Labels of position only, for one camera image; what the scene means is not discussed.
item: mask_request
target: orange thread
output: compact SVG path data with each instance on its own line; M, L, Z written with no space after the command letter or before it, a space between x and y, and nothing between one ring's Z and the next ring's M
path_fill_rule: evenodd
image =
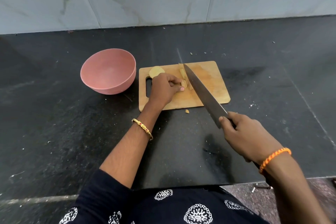
M267 159L265 159L265 161L262 163L262 165L259 168L259 173L263 173L264 168L266 167L266 165L272 160L274 159L276 156L278 156L279 154L283 153L283 152L288 152L289 155L292 155L292 152L290 149L288 148L282 148L280 150L277 150L276 152L272 153Z
M153 140L153 136L152 134L149 132L148 128L146 128L146 126L144 124L142 124L140 121L138 121L137 119L133 119L132 122L136 122L141 128L143 128L145 130L145 132L147 134L149 134L150 136L150 139L149 141L152 141Z

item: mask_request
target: person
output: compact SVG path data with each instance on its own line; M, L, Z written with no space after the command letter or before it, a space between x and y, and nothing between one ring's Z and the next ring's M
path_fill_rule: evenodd
M166 73L153 78L148 103L137 118L152 131L181 79ZM220 117L225 139L247 161L261 165L283 146L257 121L229 112ZM219 186L132 191L132 183L150 136L133 123L81 190L74 206L59 224L108 223L268 223ZM275 192L282 223L331 223L294 158L284 152L274 157L264 174Z

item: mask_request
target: cutting board handle hole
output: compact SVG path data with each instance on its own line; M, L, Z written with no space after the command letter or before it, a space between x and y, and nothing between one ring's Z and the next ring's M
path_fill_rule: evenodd
M151 94L151 89L152 89L152 78L147 77L146 78L146 97L148 98Z

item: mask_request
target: bowl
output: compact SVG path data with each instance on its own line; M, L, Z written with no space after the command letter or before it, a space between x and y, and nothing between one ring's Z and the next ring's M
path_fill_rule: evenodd
M135 58L122 49L106 49L88 58L81 69L81 78L86 86L106 95L118 94L134 82Z

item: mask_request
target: hand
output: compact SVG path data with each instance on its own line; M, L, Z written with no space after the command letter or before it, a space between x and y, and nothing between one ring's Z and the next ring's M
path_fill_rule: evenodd
M254 161L261 165L269 155L283 148L259 121L235 112L228 112L228 114L237 127L234 129L227 118L220 117L225 139L247 161Z
M172 74L160 73L155 76L152 79L152 90L148 102L162 110L176 92L184 91L184 87L180 85L181 82L182 79Z

